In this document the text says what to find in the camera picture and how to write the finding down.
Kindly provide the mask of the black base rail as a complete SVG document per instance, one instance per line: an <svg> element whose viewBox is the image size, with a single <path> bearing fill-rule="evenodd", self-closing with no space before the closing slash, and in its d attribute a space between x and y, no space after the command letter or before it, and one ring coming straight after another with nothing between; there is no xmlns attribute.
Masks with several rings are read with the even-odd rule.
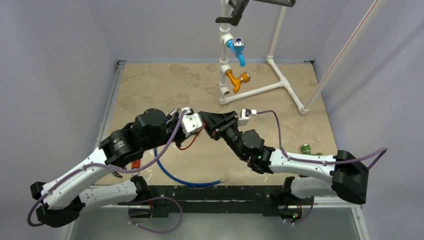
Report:
<svg viewBox="0 0 424 240"><path fill-rule="evenodd" d="M263 217L300 219L301 207L308 207L312 202L312 197L297 198L282 185L151 185L149 192L129 201L128 205L152 208L154 218L166 218L171 213L183 212L259 214Z"/></svg>

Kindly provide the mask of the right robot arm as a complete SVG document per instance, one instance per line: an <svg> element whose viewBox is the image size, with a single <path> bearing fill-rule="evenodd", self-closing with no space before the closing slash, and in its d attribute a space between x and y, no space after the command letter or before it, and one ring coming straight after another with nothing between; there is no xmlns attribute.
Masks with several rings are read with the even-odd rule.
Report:
<svg viewBox="0 0 424 240"><path fill-rule="evenodd" d="M254 130L241 131L254 109L244 108L240 113L198 113L205 123L208 136L223 139L234 154L258 174L295 174L287 178L280 196L288 204L312 196L334 195L357 205L367 199L369 168L350 152L338 150L335 155L309 155L286 152L282 146L267 146Z"/></svg>

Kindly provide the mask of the white diagonal pole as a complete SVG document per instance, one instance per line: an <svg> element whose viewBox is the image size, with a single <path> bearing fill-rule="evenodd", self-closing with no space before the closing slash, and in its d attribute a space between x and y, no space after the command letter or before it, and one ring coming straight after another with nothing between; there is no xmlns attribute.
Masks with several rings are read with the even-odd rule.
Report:
<svg viewBox="0 0 424 240"><path fill-rule="evenodd" d="M373 19L376 17L376 15L379 13L383 5L386 3L385 0L374 0L369 9L366 11L348 40L345 42L343 48L340 50L336 58L334 59L333 63L330 65L328 70L326 71L325 75L320 79L319 84L317 85L314 92L309 97L306 104L303 105L303 107L300 110L300 113L303 115L306 115L312 105L315 103L317 98L321 95L322 91L326 87L326 85L330 82L330 80L333 78L334 74L342 64L342 62L346 59L352 48L355 46L355 44L358 42L358 40L361 38L365 30L368 28L370 23L373 21Z"/></svg>

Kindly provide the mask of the red handled adjustable wrench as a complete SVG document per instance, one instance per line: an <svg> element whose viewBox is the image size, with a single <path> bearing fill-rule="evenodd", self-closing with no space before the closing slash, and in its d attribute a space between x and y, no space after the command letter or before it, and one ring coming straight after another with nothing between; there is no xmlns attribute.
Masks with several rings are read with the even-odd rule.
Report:
<svg viewBox="0 0 424 240"><path fill-rule="evenodd" d="M132 170L137 170L137 169L139 169L141 167L141 160L140 159L137 159L137 160L135 160L135 161L133 161L132 163L131 163L131 169ZM133 175L133 176L138 176L139 175L139 171L134 171L134 172L132 172L131 174Z"/></svg>

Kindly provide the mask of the red cable seal lock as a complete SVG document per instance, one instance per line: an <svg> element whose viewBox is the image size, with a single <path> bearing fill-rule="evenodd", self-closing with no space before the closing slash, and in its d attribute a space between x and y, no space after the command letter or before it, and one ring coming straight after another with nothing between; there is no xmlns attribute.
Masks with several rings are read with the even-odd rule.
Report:
<svg viewBox="0 0 424 240"><path fill-rule="evenodd" d="M193 137L193 139L191 140L191 142L187 145L187 146L176 146L177 147L177 149L179 149L180 151L185 151L185 150L187 150L187 149L189 149L192 145L193 145L193 143L196 141L196 139L198 138L198 136L200 135L200 133L204 130L205 128L203 127L203 128L201 128L195 135L194 135L194 137Z"/></svg>

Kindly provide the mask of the blue faucet valve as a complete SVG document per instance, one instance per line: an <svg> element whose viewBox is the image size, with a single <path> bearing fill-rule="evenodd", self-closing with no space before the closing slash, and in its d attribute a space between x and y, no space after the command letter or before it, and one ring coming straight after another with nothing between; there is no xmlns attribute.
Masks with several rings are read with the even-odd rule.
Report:
<svg viewBox="0 0 424 240"><path fill-rule="evenodd" d="M239 65L241 67L246 66L246 59L244 56L245 49L245 40L243 38L232 38L226 42L226 46L231 49L234 56L238 59Z"/></svg>

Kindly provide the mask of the black pliers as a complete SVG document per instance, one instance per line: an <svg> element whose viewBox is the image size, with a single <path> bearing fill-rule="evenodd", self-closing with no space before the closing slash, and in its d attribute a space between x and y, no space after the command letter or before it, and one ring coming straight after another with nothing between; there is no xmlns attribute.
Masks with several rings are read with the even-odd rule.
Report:
<svg viewBox="0 0 424 240"><path fill-rule="evenodd" d="M120 178L120 179L123 178L123 176L119 172L116 172L116 171L112 172L112 175L117 177L117 178Z"/></svg>

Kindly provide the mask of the green object at right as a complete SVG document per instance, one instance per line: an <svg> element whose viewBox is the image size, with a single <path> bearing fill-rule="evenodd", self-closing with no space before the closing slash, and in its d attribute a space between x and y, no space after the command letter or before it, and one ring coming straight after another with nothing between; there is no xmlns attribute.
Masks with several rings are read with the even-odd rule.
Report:
<svg viewBox="0 0 424 240"><path fill-rule="evenodd" d="M303 144L300 146L301 153L303 155L312 155L312 156L323 156L321 152L311 152L311 146L309 144Z"/></svg>

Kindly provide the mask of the white PVC pipe frame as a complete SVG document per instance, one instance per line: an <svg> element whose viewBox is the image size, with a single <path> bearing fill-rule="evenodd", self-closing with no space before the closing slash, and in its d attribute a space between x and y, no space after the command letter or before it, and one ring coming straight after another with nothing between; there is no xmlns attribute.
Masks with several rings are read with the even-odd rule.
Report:
<svg viewBox="0 0 424 240"><path fill-rule="evenodd" d="M234 55L231 49L226 45L226 42L230 39L242 38L233 36L231 33L231 27L237 26L242 18L242 15L248 5L247 0L222 0L221 15L215 19L215 22L220 25L219 27L219 44L220 44L220 56L219 56L219 69L220 69L220 80L218 84L219 97L218 102L221 105L227 105L229 103L239 101L248 97L252 97L258 94L266 93L276 89L284 89L289 97L289 100L294 103L295 108L300 112L304 106L300 97L296 94L293 86L289 82L288 78L284 75L281 68L274 60L274 53L279 41L279 36L282 30L283 21L288 8L292 8L295 5L294 0L269 0L268 4L276 5L280 7L279 16L275 25L272 41L270 44L269 51L266 55L263 63L248 64L245 57L246 65L250 71L256 70L258 67L262 67L264 70L264 76L260 76L257 72L251 72L250 81L243 83L238 93L233 92L233 85L229 78L225 75L225 71L232 70L233 75L237 78L242 73L237 74L236 72L242 68L232 67L229 61L229 56Z"/></svg>

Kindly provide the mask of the orange faucet valve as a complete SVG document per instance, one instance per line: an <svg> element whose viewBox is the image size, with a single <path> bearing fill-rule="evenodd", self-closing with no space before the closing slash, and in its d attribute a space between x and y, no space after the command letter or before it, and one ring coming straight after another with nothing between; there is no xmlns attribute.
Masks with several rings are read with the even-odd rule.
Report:
<svg viewBox="0 0 424 240"><path fill-rule="evenodd" d="M247 72L243 72L240 74L240 76L235 77L233 71L231 69L228 69L225 71L224 74L228 77L231 84L233 85L233 92L235 94L240 91L242 84L248 83L251 80L251 76Z"/></svg>

